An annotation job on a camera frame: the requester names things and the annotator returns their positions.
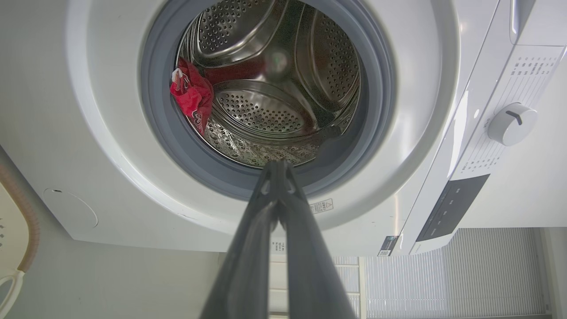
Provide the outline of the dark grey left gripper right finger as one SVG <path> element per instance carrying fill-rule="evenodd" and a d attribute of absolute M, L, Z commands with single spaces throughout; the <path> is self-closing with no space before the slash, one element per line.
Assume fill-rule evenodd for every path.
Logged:
<path fill-rule="evenodd" d="M 286 161 L 278 163 L 278 187 L 290 319 L 356 319 L 303 188 Z"/>

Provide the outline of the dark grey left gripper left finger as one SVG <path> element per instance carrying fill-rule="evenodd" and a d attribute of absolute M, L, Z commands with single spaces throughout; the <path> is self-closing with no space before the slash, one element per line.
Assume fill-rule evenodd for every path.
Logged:
<path fill-rule="evenodd" d="M 264 166 L 199 319 L 268 319 L 277 162 Z"/>

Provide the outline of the red jersey garment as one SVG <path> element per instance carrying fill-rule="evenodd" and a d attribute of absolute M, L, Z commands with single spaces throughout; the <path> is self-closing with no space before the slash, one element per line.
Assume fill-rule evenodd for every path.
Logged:
<path fill-rule="evenodd" d="M 197 67 L 183 57 L 178 58 L 176 69 L 171 74 L 170 93 L 183 115 L 204 136 L 213 109 L 214 90 Z"/>

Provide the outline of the stainless steel washing machine drum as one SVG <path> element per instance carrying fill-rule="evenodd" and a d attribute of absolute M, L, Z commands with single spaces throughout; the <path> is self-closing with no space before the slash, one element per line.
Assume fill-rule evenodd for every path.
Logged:
<path fill-rule="evenodd" d="M 213 87 L 201 139 L 261 169 L 314 161 L 348 130 L 360 99 L 358 52 L 340 25 L 300 0 L 221 0 L 187 26 L 177 48 Z"/>

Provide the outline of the beige laundry basket brown rim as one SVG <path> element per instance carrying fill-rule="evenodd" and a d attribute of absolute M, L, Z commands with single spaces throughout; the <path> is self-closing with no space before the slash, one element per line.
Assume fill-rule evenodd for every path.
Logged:
<path fill-rule="evenodd" d="M 40 242 L 40 224 L 26 194 L 0 163 L 0 319 L 23 286 Z"/>

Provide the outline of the grey warning sticker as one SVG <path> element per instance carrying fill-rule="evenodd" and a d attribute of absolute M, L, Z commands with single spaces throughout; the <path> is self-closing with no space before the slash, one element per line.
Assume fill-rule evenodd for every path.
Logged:
<path fill-rule="evenodd" d="M 332 198 L 327 198 L 326 200 L 320 202 L 314 202 L 309 205 L 312 214 L 319 214 L 334 209 L 334 202 Z"/>

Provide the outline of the dark label with QR code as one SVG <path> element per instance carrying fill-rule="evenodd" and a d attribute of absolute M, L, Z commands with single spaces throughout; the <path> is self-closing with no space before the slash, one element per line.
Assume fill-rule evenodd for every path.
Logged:
<path fill-rule="evenodd" d="M 377 254 L 378 257 L 388 257 L 391 256 L 393 249 L 396 246 L 397 240 L 399 236 L 387 236 L 381 245 L 379 253 Z"/>

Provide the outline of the white slatted window blind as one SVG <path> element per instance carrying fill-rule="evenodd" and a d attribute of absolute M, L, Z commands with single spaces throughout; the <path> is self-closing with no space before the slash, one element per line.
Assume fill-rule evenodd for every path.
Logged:
<path fill-rule="evenodd" d="M 551 313 L 540 233 L 458 230 L 415 256 L 334 257 L 357 317 L 480 318 Z"/>

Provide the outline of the grey rubber door gasket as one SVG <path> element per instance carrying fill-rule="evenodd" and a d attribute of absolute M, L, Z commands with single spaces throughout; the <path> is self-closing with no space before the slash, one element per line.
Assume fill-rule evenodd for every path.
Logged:
<path fill-rule="evenodd" d="M 361 92 L 346 133 L 324 142 L 314 161 L 295 166 L 308 197 L 332 192 L 366 170 L 383 144 L 394 112 L 395 59 L 385 25 L 371 0 L 300 0 L 337 22 L 358 52 Z M 239 165 L 214 151 L 196 133 L 170 93 L 179 42 L 187 26 L 205 8 L 221 0 L 166 0 L 158 10 L 140 63 L 143 108 L 160 146 L 178 168 L 197 183 L 183 191 L 194 198 L 211 191 L 212 199 L 248 200 L 262 169 Z"/>

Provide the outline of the round filter cover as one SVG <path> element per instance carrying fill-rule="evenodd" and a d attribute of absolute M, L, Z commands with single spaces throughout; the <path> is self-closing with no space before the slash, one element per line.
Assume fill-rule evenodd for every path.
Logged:
<path fill-rule="evenodd" d="M 65 230 L 84 232 L 98 225 L 97 215 L 91 207 L 72 193 L 48 188 L 43 192 L 43 199 Z"/>

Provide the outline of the white front-load washing machine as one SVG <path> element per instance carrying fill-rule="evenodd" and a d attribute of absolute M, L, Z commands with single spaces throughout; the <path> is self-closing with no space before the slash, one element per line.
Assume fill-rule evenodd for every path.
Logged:
<path fill-rule="evenodd" d="M 225 252 L 248 200 L 191 198 L 143 108 L 142 51 L 166 0 L 0 0 L 0 148 L 43 199 L 81 198 L 75 240 Z M 567 227 L 567 101 L 542 100 L 567 45 L 513 45 L 510 0 L 371 0 L 391 40 L 394 112 L 366 170 L 314 214 L 335 256 L 429 252 L 465 228 Z M 490 139 L 512 103 L 537 111 L 511 147 Z M 452 234 L 417 242 L 450 180 L 489 174 Z"/>

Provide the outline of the white program dial knob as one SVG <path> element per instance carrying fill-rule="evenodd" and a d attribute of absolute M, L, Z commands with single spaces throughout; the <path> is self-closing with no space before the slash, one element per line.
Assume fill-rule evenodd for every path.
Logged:
<path fill-rule="evenodd" d="M 489 124 L 487 135 L 505 147 L 511 147 L 532 132 L 537 119 L 536 110 L 518 102 L 512 103 L 495 115 Z"/>

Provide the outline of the white detergent drawer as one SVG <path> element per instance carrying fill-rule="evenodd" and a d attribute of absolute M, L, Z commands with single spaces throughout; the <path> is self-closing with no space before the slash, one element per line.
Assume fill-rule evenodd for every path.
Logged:
<path fill-rule="evenodd" d="M 513 45 L 567 45 L 567 0 L 510 0 Z"/>

